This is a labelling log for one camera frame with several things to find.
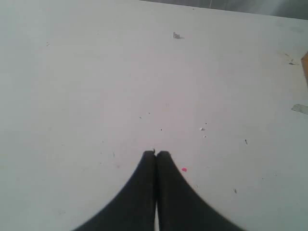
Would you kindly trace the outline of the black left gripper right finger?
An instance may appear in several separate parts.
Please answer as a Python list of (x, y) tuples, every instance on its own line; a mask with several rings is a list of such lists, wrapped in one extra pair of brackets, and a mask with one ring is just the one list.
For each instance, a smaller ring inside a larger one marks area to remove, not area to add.
[(156, 156), (158, 219), (161, 231), (241, 231), (208, 205), (187, 183), (171, 155)]

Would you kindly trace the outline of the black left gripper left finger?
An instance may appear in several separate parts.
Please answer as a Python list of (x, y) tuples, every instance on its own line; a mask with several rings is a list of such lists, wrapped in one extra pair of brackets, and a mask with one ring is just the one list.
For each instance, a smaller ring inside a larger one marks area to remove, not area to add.
[(76, 231), (153, 231), (156, 209), (156, 156), (145, 151), (132, 176), (102, 210)]

